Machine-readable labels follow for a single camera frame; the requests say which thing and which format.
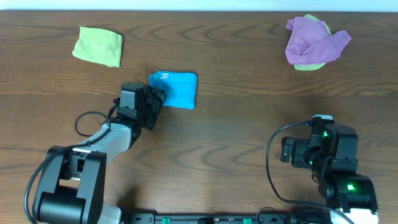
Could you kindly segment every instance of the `wooden table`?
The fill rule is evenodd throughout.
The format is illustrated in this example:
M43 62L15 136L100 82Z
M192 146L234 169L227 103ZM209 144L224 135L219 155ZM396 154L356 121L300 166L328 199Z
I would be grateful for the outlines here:
M358 173L375 185L380 223L397 223L398 15L312 13L352 41L337 61L301 72L286 60L285 25L304 14L1 11L0 223L27 223L27 181L50 146L83 140L79 114L107 112L122 82L148 83L158 70L197 72L197 107L164 108L155 130L107 166L106 202L159 213L287 210L266 178L265 145L279 127L323 113L357 130ZM121 68L73 57L79 26L122 34ZM81 131L100 122L86 118ZM275 139L271 174L283 197L323 202L309 170L279 161L281 137L308 135L292 128Z

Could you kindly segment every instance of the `purple cloth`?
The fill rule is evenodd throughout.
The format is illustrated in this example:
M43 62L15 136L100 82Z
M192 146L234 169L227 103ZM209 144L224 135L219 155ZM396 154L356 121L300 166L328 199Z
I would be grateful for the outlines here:
M345 30L329 36L322 21L316 22L305 17L287 21L286 28L293 30L286 47L286 57L292 65L311 65L336 60L351 40Z

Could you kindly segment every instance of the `green led indicator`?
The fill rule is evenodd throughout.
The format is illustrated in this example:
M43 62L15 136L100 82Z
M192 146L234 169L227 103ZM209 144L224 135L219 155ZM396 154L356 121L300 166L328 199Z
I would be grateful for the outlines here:
M355 187L352 184L347 185L348 190L355 190Z

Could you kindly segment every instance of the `yellow-green cloth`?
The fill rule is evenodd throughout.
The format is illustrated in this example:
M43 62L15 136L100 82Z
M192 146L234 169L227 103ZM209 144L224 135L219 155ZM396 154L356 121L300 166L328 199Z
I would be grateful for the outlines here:
M72 54L82 60L119 68L122 42L122 36L112 31L81 27Z
M316 18L315 16L307 14L304 17L309 18L309 19L311 19L311 20L313 20L315 22L319 22L319 19ZM328 31L329 35L331 35L331 32L330 32L330 29L329 29L328 25L326 25L325 22L323 22L323 24L325 25L326 30ZM318 63L318 64L312 64L312 65L294 65L294 68L297 69L297 70L301 70L301 71L313 71L313 70L321 68L325 64L326 63Z

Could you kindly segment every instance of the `blue cloth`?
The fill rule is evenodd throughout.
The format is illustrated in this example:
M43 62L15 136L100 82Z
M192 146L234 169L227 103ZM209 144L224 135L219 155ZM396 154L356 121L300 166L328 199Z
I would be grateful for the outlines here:
M164 106L194 109L198 77L195 73L158 71L149 75L149 85L163 90Z

